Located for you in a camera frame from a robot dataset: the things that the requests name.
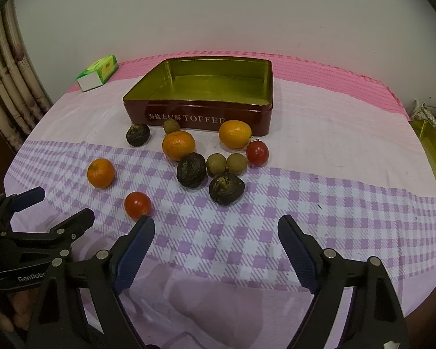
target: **tissue box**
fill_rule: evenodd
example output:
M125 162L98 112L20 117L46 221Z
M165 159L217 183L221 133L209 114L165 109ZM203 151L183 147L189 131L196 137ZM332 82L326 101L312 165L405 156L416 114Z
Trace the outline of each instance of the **tissue box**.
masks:
M82 72L76 79L79 87L83 92L102 86L110 76L118 69L115 55L109 55L105 58L99 59L84 72Z

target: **striped curtain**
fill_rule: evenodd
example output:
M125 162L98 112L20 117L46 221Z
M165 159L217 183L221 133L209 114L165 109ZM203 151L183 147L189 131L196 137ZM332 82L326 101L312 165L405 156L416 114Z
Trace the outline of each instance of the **striped curtain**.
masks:
M0 12L0 131L14 150L50 107L27 60L9 0Z

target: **pink bedsheet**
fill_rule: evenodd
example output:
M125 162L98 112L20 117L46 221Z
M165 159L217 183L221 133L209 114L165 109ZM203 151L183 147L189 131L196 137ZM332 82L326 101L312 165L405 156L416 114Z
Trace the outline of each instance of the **pink bedsheet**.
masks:
M133 149L122 96L161 60L221 54L272 61L274 107L268 166L243 176L242 200L217 207L207 188L184 190L161 152L163 130ZM322 246L382 258L405 314L436 285L436 182L406 112L380 82L274 54L186 52L120 64L105 86L71 88L33 130L5 180L6 191L43 186L47 196L16 215L16 230L45 230L83 207L93 229L73 246L84 258L110 247L133 222L123 198L149 194L156 236L122 300L147 343L163 348L285 348L311 295L301 288L276 235L290 213ZM227 150L217 133L189 130L205 157ZM117 181L106 191L85 179L109 158ZM93 309L87 303L89 313ZM329 348L342 331L343 300Z

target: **red tomato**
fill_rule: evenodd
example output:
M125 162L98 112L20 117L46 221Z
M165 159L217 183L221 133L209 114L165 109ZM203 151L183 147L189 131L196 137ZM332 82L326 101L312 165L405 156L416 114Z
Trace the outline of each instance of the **red tomato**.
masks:
M124 200L124 209L131 218L139 220L142 215L150 215L152 202L144 193L132 192Z
M268 156L270 156L266 144L259 140L250 142L245 152L247 153L248 161L255 166L264 165L268 161Z

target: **human hand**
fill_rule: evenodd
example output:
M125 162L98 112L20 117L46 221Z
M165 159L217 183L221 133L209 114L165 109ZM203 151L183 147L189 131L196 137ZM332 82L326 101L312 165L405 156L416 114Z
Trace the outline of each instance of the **human hand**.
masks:
M9 295L8 297L15 310L15 315L12 322L7 316L0 312L0 329L13 332L14 326L16 326L27 330L38 292L39 289L31 289Z

